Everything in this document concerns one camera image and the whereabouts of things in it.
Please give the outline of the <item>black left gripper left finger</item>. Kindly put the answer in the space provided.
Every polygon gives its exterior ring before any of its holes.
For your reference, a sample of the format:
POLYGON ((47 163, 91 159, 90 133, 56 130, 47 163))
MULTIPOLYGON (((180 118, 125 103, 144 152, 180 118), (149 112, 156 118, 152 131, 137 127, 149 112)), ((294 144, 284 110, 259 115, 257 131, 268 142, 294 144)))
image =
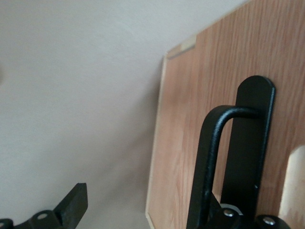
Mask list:
POLYGON ((53 210, 43 210, 27 221, 14 225, 12 219, 1 219, 2 229, 74 229, 88 208, 87 184, 78 183, 53 210))

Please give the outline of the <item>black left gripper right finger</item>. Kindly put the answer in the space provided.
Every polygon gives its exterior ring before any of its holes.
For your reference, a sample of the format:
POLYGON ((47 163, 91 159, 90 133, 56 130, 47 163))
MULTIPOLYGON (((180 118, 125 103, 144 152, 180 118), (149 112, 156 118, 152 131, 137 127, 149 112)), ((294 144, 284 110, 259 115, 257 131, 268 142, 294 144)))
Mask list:
POLYGON ((220 204, 206 224, 207 229, 289 229, 282 219, 272 215, 259 215, 255 219, 247 219, 241 210, 230 204, 220 204))

